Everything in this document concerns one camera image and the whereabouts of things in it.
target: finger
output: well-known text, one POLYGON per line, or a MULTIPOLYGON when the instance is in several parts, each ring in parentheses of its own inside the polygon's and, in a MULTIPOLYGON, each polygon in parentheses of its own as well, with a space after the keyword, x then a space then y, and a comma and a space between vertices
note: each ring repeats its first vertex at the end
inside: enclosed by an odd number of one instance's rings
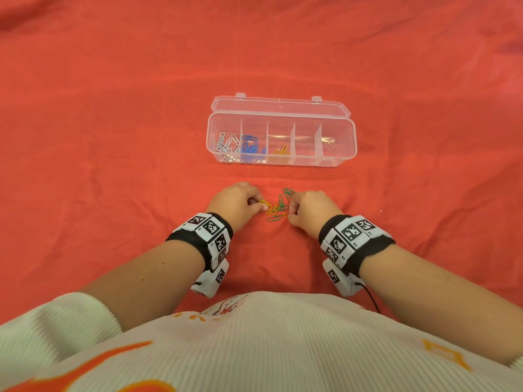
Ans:
POLYGON ((255 214, 266 212, 269 210, 269 207, 266 204, 256 202, 249 205, 249 209, 251 210, 252 216, 254 216, 255 214))
POLYGON ((289 219, 289 223, 291 223, 291 226, 299 227, 300 226, 300 217, 295 214, 290 214, 287 217, 289 219))
POLYGON ((291 203, 289 204, 289 216, 291 216, 291 214, 297 214, 297 208, 300 206, 302 195, 302 192, 298 192, 292 196, 291 203))
POLYGON ((263 201, 263 196, 260 194, 260 191, 253 185, 246 185, 244 187, 245 192, 247 193, 247 199, 254 198, 256 201, 263 201))

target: black cable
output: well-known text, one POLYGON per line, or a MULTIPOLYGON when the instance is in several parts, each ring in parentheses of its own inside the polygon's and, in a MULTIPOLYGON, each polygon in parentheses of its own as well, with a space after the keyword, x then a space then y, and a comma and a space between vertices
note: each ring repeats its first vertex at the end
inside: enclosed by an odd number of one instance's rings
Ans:
POLYGON ((370 299, 374 303, 374 306, 376 307, 376 311, 378 311, 378 314, 380 314, 381 312, 380 312, 380 309, 378 308, 378 304, 376 304, 376 301, 374 301, 374 297, 372 296, 372 294, 370 294, 369 289, 367 289, 367 287, 363 283, 361 283, 361 282, 354 282, 354 284, 358 285, 358 286, 361 286, 362 288, 365 289, 365 291, 369 294, 370 299))

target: plastic box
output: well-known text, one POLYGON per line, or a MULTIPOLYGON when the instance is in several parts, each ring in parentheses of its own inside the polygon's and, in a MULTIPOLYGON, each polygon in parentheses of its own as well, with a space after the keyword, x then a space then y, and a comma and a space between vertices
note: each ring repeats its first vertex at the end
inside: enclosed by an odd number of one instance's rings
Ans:
POLYGON ((356 126, 339 102, 218 96, 207 124, 217 161, 334 167, 356 156, 356 126))

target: red tablecloth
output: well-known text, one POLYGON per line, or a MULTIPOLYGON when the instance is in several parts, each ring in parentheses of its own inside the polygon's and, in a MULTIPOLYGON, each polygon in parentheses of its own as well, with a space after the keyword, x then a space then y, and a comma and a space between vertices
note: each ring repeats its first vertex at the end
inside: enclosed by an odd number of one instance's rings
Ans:
MULTIPOLYGON (((0 0, 0 321, 162 242, 238 181, 274 199, 324 190, 523 305, 522 22, 522 0, 0 0), (210 105, 239 91, 342 102, 357 157, 219 164, 210 105)), ((336 294, 324 258, 257 217, 219 293, 181 309, 336 294)))

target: box lid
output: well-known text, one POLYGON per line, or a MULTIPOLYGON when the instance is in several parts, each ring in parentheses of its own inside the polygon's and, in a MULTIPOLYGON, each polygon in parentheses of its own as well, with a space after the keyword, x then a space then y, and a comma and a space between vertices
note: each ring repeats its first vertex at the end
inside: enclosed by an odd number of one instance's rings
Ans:
POLYGON ((350 112, 339 102, 324 101, 321 96, 311 100, 249 98, 245 93, 236 96, 217 96, 213 111, 234 114, 297 115, 300 117, 349 118, 350 112))

